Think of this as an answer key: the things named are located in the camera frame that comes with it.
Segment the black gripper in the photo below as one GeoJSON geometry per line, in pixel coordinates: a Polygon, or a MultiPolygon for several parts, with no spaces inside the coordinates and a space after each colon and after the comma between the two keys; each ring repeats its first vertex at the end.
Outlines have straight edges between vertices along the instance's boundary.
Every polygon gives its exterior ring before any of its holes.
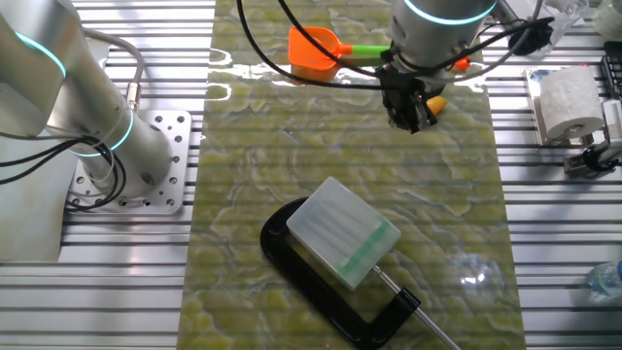
{"type": "Polygon", "coordinates": [[[445,107],[445,99],[439,96],[443,87],[427,92],[421,80],[400,73],[390,65],[379,68],[377,73],[391,127],[416,133],[436,124],[433,113],[440,113],[445,107]]]}

